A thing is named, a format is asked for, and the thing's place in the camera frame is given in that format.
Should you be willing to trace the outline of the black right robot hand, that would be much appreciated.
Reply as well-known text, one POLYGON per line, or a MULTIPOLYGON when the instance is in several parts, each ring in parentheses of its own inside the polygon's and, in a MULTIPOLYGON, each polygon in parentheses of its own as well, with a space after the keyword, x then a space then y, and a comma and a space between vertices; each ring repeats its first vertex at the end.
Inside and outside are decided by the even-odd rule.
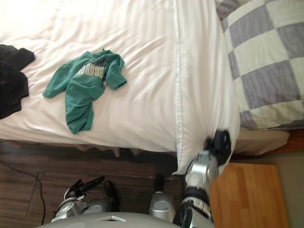
POLYGON ((216 158, 218 166, 225 164, 232 154, 228 130, 216 130, 213 138, 206 139, 204 149, 216 158))

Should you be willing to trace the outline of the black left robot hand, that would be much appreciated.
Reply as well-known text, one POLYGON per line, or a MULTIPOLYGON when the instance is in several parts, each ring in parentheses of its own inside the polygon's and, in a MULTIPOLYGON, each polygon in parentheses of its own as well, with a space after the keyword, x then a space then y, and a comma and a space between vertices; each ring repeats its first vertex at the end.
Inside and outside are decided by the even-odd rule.
POLYGON ((93 179, 87 183, 83 183, 82 180, 78 180, 76 183, 74 183, 69 190, 66 193, 66 197, 81 197, 84 195, 87 191, 95 188, 97 185, 101 184, 104 181, 105 177, 100 176, 96 179, 93 179))

